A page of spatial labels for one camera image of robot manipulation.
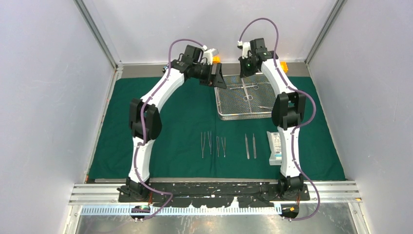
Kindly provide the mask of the metal mesh tray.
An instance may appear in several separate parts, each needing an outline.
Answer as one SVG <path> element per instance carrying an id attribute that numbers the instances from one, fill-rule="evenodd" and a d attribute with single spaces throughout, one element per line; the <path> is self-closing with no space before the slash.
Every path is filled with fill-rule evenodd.
<path id="1" fill-rule="evenodd" d="M 257 83 L 258 90 L 248 88 L 252 100 L 245 102 L 243 89 L 230 90 L 232 87 L 242 86 L 239 75 L 223 76 L 227 85 L 226 89 L 215 88 L 215 99 L 218 116 L 221 120 L 242 120 L 270 118 L 272 110 L 262 109 L 258 106 L 273 107 L 275 95 L 268 79 L 262 74 L 243 78 L 246 84 Z"/>

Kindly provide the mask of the green surgical cloth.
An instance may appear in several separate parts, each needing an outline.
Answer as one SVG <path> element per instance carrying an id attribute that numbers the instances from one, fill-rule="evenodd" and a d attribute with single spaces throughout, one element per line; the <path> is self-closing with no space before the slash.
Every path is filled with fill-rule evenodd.
<path id="1" fill-rule="evenodd" d="M 294 85 L 308 93 L 317 111 L 313 121 L 299 134 L 300 167 L 312 180 L 345 180 L 345 173 L 333 144 L 318 94 L 309 77 L 291 77 Z M 133 142 L 128 126 L 129 105 L 140 98 L 158 78 L 125 78 L 115 83 L 103 122 L 89 179 L 125 179 L 131 169 Z M 279 166 L 269 165 L 271 154 L 266 132 L 276 131 L 269 118 L 223 121 L 218 117 L 211 87 L 190 79 L 163 106 L 162 131 L 150 157 L 151 177 L 208 177 L 277 179 Z M 212 155 L 207 132 L 212 132 Z M 201 132 L 206 133 L 205 155 L 201 153 Z M 246 158 L 247 134 L 250 159 Z M 257 158 L 253 154 L 253 134 Z M 216 136 L 220 138 L 217 157 Z M 221 138 L 226 138 L 226 157 Z"/>

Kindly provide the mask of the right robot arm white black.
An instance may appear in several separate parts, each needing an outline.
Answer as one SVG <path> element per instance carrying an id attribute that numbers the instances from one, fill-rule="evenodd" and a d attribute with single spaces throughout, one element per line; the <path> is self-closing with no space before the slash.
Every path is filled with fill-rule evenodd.
<path id="1" fill-rule="evenodd" d="M 299 169 L 298 126 L 304 119 L 306 96 L 300 94 L 288 79 L 278 56 L 267 49 L 263 38 L 239 41 L 237 47 L 242 51 L 240 76 L 245 78 L 263 73 L 276 96 L 271 119 L 280 134 L 282 150 L 277 193 L 282 199 L 291 200 L 304 187 L 304 176 Z"/>

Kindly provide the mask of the long steel forceps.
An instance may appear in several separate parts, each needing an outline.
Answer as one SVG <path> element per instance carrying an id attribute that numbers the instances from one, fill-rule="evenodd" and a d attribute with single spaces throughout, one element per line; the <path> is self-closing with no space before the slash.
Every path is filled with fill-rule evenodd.
<path id="1" fill-rule="evenodd" d="M 205 155 L 205 142 L 206 142 L 206 133 L 201 132 L 201 153 L 202 153 L 202 158 L 204 158 L 204 155 Z"/>

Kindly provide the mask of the steel scalpel handle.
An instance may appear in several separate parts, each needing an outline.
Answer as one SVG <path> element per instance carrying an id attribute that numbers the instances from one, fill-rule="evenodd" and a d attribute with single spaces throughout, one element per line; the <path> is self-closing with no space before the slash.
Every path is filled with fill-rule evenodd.
<path id="1" fill-rule="evenodd" d="M 254 159 L 257 158 L 257 151 L 256 151 L 256 138 L 255 134 L 253 134 L 253 154 L 254 154 Z"/>
<path id="2" fill-rule="evenodd" d="M 250 153 L 249 153 L 248 137 L 247 137 L 247 134 L 245 134 L 244 136 L 245 136 L 244 139 L 245 139 L 246 158 L 249 160 Z"/>

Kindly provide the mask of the thin steel tweezers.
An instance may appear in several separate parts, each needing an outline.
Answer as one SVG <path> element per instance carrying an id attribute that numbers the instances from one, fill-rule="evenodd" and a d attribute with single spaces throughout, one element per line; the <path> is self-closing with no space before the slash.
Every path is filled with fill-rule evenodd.
<path id="1" fill-rule="evenodd" d="M 222 137 L 221 138 L 221 143 L 222 143 L 222 149 L 223 149 L 223 156 L 226 157 L 226 152 L 225 152 L 225 148 L 226 148 L 226 138 Z"/>

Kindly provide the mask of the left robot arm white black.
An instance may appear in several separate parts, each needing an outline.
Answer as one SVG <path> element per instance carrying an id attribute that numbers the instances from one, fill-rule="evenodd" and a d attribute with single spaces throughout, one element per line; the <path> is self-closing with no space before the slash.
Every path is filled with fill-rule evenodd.
<path id="1" fill-rule="evenodd" d="M 153 191 L 149 186 L 150 157 L 162 130 L 160 112 L 170 96 L 189 78 L 196 78 L 208 87 L 226 88 L 222 65 L 214 61 L 218 53 L 217 49 L 205 45 L 187 45 L 177 59 L 168 62 L 164 75 L 147 94 L 130 101 L 133 155 L 126 183 L 118 188 L 119 202 L 143 202 Z"/>

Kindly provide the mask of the steel spatula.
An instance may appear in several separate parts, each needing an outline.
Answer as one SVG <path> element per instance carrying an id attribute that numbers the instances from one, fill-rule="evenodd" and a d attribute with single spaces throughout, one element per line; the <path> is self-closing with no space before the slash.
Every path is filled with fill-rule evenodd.
<path id="1" fill-rule="evenodd" d="M 208 131 L 207 135 L 208 135 L 209 152 L 210 152 L 210 155 L 212 155 L 212 132 Z"/>

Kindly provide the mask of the white paper packet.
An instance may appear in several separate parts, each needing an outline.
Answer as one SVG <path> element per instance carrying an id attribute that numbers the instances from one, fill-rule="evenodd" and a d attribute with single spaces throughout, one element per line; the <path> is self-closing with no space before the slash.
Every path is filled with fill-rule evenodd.
<path id="1" fill-rule="evenodd" d="M 269 165 L 281 166 L 282 164 L 282 143 L 279 132 L 266 132 L 270 147 Z"/>

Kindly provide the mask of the steel scissors blade pair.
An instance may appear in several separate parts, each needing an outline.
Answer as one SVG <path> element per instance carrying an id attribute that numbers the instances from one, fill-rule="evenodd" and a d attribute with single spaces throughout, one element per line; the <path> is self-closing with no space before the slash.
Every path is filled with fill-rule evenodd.
<path id="1" fill-rule="evenodd" d="M 241 78 L 241 82 L 242 82 L 242 85 L 243 85 L 243 84 L 246 84 L 243 78 Z M 244 100 L 245 102 L 248 102 L 248 101 L 252 100 L 253 97 L 248 94 L 248 88 L 243 89 L 243 90 L 244 90 L 244 94 L 245 94 L 245 96 L 243 97 L 243 100 Z"/>

